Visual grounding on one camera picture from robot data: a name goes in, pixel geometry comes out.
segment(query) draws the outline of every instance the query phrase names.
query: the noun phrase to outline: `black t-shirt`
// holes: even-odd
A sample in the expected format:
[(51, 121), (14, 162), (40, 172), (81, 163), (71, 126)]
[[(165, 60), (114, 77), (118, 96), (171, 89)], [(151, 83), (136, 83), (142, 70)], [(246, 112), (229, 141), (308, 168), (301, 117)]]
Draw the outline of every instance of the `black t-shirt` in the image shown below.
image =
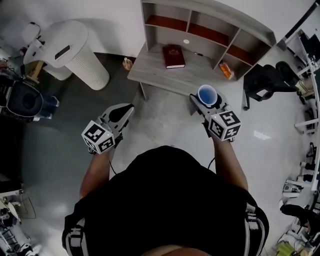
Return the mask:
[(255, 204), (246, 190), (162, 146), (80, 200), (64, 232), (85, 216), (89, 255), (140, 256), (164, 245), (243, 255), (247, 202)]

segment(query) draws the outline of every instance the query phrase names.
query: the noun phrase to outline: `plastic cup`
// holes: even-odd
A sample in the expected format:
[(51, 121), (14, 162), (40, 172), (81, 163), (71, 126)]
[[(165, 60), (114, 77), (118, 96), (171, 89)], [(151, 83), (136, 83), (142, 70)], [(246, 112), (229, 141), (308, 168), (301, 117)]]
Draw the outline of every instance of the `plastic cup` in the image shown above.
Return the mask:
[(216, 90), (208, 84), (200, 86), (197, 96), (199, 100), (208, 107), (214, 105), (218, 99)]

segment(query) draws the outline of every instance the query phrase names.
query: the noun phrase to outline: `book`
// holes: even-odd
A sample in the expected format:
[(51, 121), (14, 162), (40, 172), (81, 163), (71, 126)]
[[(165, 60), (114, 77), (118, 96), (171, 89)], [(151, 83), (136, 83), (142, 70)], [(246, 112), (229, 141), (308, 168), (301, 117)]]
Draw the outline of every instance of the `book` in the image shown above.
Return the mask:
[(185, 58), (179, 45), (167, 45), (162, 48), (167, 69), (184, 68)]

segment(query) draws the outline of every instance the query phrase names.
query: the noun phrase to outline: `red shelf backing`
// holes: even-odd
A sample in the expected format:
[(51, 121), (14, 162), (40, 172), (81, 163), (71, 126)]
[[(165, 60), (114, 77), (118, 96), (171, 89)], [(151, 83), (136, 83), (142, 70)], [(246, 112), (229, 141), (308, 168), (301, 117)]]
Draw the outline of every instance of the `red shelf backing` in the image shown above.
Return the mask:
[(254, 65), (254, 61), (251, 58), (250, 53), (235, 46), (235, 45), (231, 45), (230, 48), (228, 49), (227, 53), (246, 62), (247, 64), (250, 64), (251, 66)]
[(151, 15), (145, 24), (165, 27), (174, 30), (186, 31), (188, 23), (186, 21), (175, 18)]
[(229, 37), (210, 28), (191, 23), (188, 32), (228, 47)]

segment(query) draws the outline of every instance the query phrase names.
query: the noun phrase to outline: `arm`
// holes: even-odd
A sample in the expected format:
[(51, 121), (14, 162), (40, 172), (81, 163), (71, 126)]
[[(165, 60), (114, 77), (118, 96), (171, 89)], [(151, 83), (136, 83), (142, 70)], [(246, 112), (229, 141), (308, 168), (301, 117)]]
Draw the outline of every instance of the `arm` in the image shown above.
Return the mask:
[(80, 188), (80, 199), (109, 181), (110, 150), (92, 157)]
[(230, 142), (213, 140), (213, 144), (216, 174), (226, 183), (248, 190), (247, 178)]

